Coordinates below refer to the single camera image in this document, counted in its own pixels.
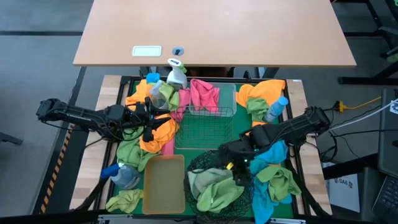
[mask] wooden desk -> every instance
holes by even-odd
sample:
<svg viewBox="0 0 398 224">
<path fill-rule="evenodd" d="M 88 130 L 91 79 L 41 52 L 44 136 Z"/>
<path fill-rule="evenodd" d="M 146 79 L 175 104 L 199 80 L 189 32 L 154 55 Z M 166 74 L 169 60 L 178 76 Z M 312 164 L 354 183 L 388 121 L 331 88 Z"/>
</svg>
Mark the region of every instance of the wooden desk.
<svg viewBox="0 0 398 224">
<path fill-rule="evenodd" d="M 121 76 L 106 75 L 103 80 L 101 91 L 99 93 L 96 110 L 104 109 L 105 107 L 115 104 L 119 91 Z M 293 116 L 301 115 L 307 107 L 307 100 L 305 99 L 303 84 L 300 80 L 287 80 L 289 89 L 290 104 L 292 106 Z M 127 97 L 128 87 L 124 88 L 123 99 Z M 96 133 L 89 133 L 87 143 L 93 142 L 100 137 Z M 316 144 L 315 140 L 308 138 L 308 142 Z M 101 166 L 104 159 L 106 142 L 102 141 L 87 147 L 81 161 L 81 166 L 76 180 L 75 190 L 73 193 L 70 208 L 76 208 L 84 199 L 90 194 L 98 182 Z M 113 160 L 116 152 L 116 144 L 114 144 L 111 151 L 111 158 Z M 328 194 L 325 187 L 325 180 L 323 179 L 322 167 L 319 160 L 317 149 L 310 145 L 303 145 L 300 150 L 303 173 L 305 183 L 309 191 L 314 196 L 315 200 L 322 206 L 322 208 L 331 214 Z M 106 196 L 108 193 L 109 181 L 104 186 L 100 208 L 104 208 L 106 203 Z M 301 197 L 297 197 L 298 211 L 304 214 L 303 203 Z"/>
<path fill-rule="evenodd" d="M 135 45 L 162 46 L 133 57 Z M 174 56 L 181 46 L 185 53 Z M 95 0 L 74 65 L 353 67 L 329 0 Z"/>
</svg>

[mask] green tray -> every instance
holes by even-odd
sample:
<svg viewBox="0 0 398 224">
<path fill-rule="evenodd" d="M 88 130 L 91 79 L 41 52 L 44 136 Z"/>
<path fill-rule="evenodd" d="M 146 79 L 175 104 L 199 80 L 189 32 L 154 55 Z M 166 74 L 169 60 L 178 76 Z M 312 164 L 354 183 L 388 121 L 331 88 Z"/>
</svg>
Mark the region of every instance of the green tray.
<svg viewBox="0 0 398 224">
<path fill-rule="evenodd" d="M 136 90 L 136 85 L 138 84 L 135 83 L 133 86 L 133 92 Z M 240 87 L 242 85 L 236 84 L 236 91 L 239 91 Z M 240 105 L 237 105 L 236 108 L 236 114 L 234 115 L 234 121 L 233 121 L 233 126 L 234 126 L 234 133 L 236 136 L 236 139 L 239 136 L 239 133 L 249 129 L 251 127 L 251 116 L 248 115 L 246 112 L 246 109 Z M 199 156 L 200 154 L 206 152 L 206 150 L 195 150 L 195 149 L 176 149 L 174 150 L 174 154 L 181 154 L 184 156 L 185 159 L 185 168 L 188 167 L 188 165 L 191 163 L 191 161 Z M 138 183 L 137 187 L 138 189 L 144 189 L 144 179 L 141 179 L 140 182 Z M 121 189 L 115 185 L 114 187 L 114 192 L 113 195 L 117 195 Z M 115 210 L 113 213 L 123 213 L 120 210 Z M 142 215 L 142 200 L 137 205 L 137 208 L 133 211 L 132 214 L 140 214 Z M 195 216 L 196 214 L 192 211 L 190 208 L 189 204 L 185 204 L 185 211 L 181 214 L 172 214 L 173 217 L 175 216 Z M 253 210 L 250 208 L 249 211 L 245 214 L 246 218 L 252 218 L 254 217 Z M 292 205 L 284 205 L 284 204 L 279 204 L 279 206 L 276 206 L 274 208 L 274 213 L 271 216 L 272 218 L 293 218 L 293 208 Z"/>
</svg>

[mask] white label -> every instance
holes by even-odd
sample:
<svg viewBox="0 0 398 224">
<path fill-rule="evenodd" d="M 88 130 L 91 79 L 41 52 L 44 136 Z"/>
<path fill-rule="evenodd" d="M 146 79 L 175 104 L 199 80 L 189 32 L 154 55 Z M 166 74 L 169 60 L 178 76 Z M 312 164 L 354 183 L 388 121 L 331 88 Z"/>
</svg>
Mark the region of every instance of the white label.
<svg viewBox="0 0 398 224">
<path fill-rule="evenodd" d="M 162 55 L 161 46 L 134 46 L 132 48 L 133 57 L 159 57 Z"/>
<path fill-rule="evenodd" d="M 392 103 L 394 100 L 391 100 L 391 105 L 390 105 L 390 112 L 394 114 L 398 114 L 398 102 Z"/>
</svg>

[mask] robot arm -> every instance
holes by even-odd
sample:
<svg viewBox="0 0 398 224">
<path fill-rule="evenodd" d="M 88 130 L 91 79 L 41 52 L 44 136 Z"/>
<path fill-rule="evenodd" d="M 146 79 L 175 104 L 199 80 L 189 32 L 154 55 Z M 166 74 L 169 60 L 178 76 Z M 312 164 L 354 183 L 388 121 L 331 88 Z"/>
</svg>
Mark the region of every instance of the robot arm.
<svg viewBox="0 0 398 224">
<path fill-rule="evenodd" d="M 255 126 L 239 135 L 239 140 L 227 142 L 218 148 L 218 165 L 233 171 L 237 185 L 249 184 L 248 167 L 254 156 L 260 155 L 279 141 L 301 146 L 309 133 L 324 133 L 330 121 L 321 108 L 309 107 L 303 115 L 280 124 Z"/>
<path fill-rule="evenodd" d="M 144 141 L 152 141 L 154 139 L 152 130 L 156 130 L 170 119 L 154 119 L 154 117 L 170 111 L 155 108 L 149 97 L 145 98 L 145 103 L 137 102 L 135 106 L 135 111 L 122 105 L 112 105 L 103 110 L 93 111 L 67 105 L 58 99 L 48 99 L 40 102 L 36 115 L 43 123 L 66 121 L 77 124 L 87 131 L 96 131 L 101 137 L 111 141 L 123 141 L 123 129 L 143 126 Z"/>
</svg>

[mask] white bottle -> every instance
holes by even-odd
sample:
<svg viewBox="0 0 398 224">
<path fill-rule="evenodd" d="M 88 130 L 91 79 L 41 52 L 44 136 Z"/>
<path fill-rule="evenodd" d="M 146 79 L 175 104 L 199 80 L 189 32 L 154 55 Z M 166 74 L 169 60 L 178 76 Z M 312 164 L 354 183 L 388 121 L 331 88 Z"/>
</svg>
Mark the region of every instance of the white bottle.
<svg viewBox="0 0 398 224">
<path fill-rule="evenodd" d="M 184 64 L 174 58 L 168 59 L 167 63 L 169 63 L 173 70 L 167 76 L 166 83 L 172 86 L 175 91 L 185 89 L 187 87 L 187 76 L 185 75 L 187 69 L 184 67 Z"/>
</svg>

